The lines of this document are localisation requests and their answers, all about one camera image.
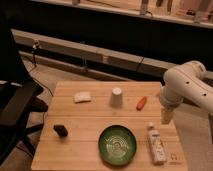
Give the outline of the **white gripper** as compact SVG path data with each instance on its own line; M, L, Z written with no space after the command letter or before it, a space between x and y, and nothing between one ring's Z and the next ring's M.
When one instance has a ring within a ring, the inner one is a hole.
M159 101L164 107L161 112L161 123L169 124L174 115L170 109L177 108L183 102L183 97L174 92L161 91Z

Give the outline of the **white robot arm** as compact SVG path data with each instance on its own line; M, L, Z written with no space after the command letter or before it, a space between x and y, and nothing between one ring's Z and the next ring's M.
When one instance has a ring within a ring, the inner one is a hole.
M163 106L161 122L169 124L173 110L183 99L188 99L213 117L213 87L203 82L205 66L199 61L190 61L168 69L163 76L165 85L159 93Z

